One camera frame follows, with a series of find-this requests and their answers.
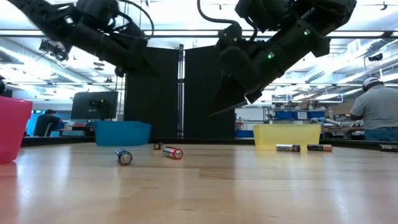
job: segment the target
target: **wooden tabletop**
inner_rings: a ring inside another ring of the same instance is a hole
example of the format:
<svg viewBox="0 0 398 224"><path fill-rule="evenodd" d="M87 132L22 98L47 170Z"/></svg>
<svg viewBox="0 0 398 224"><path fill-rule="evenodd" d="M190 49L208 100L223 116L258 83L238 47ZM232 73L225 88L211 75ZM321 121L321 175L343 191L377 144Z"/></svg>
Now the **wooden tabletop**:
<svg viewBox="0 0 398 224"><path fill-rule="evenodd" d="M397 223L398 154L253 146L27 147L0 165L0 223Z"/></svg>

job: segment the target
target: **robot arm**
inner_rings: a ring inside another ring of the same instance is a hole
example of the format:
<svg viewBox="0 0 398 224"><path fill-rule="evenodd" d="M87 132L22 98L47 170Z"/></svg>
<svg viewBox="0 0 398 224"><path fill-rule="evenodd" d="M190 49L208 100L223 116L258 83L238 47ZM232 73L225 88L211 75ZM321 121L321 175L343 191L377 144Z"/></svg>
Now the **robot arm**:
<svg viewBox="0 0 398 224"><path fill-rule="evenodd" d="M115 74L157 72L143 55L148 38L126 14L120 12L117 0L78 0L74 3L50 4L45 0L8 0L21 10L50 40L60 42L67 53L76 46L116 66ZM133 4L149 15L137 4ZM115 18L122 16L127 24L116 27Z"/></svg>
<svg viewBox="0 0 398 224"><path fill-rule="evenodd" d="M355 5L356 0L239 0L235 11L253 26L254 35L243 39L237 22L219 32L216 48L225 76L208 115L255 102L267 85L309 52L316 57L329 54L325 36L349 21ZM257 30L277 33L266 42L254 41Z"/></svg>

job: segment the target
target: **battery on its side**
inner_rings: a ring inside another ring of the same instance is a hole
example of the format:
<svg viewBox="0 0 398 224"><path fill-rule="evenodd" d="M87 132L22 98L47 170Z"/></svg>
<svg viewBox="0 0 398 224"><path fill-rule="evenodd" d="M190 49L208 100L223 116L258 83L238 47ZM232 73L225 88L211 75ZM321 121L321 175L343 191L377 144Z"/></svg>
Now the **battery on its side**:
<svg viewBox="0 0 398 224"><path fill-rule="evenodd" d="M181 159L184 156L184 152L182 149L175 147L164 147L163 155L172 158L172 159Z"/></svg>
<svg viewBox="0 0 398 224"><path fill-rule="evenodd" d="M382 151L382 152L398 152L398 146L380 145L380 151Z"/></svg>
<svg viewBox="0 0 398 224"><path fill-rule="evenodd" d="M333 147L331 145L307 145L308 151L322 151L322 152L331 152Z"/></svg>
<svg viewBox="0 0 398 224"><path fill-rule="evenodd" d="M132 161L132 154L130 152L127 152L124 149L117 149L114 152L116 155L118 155L119 163L122 166L129 165Z"/></svg>
<svg viewBox="0 0 398 224"><path fill-rule="evenodd" d="M276 151L300 152L300 145L277 144Z"/></svg>

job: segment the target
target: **man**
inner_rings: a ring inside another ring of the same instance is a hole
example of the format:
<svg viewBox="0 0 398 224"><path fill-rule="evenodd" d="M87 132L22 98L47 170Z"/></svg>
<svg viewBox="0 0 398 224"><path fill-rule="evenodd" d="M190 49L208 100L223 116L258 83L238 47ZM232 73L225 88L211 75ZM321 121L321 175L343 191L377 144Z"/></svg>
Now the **man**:
<svg viewBox="0 0 398 224"><path fill-rule="evenodd" d="M6 89L6 85L4 84L3 80L5 80L5 78L0 75L0 95Z"/></svg>
<svg viewBox="0 0 398 224"><path fill-rule="evenodd" d="M352 120L363 119L365 140L398 141L398 90L385 87L376 77L368 77L351 109Z"/></svg>
<svg viewBox="0 0 398 224"><path fill-rule="evenodd" d="M54 129L54 126L62 121L61 118L54 116L55 113L56 112L54 110L46 110L44 114L37 118L33 136L44 137L46 132L46 137L51 135L51 131Z"/></svg>

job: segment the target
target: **green led light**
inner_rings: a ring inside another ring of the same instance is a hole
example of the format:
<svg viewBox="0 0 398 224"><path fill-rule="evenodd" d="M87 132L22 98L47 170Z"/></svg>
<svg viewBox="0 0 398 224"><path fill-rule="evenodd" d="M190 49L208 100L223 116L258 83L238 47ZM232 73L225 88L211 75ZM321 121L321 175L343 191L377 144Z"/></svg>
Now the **green led light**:
<svg viewBox="0 0 398 224"><path fill-rule="evenodd" d="M271 53L268 54L268 59L271 59L271 58L273 58L274 56L275 56L274 53L271 52Z"/></svg>

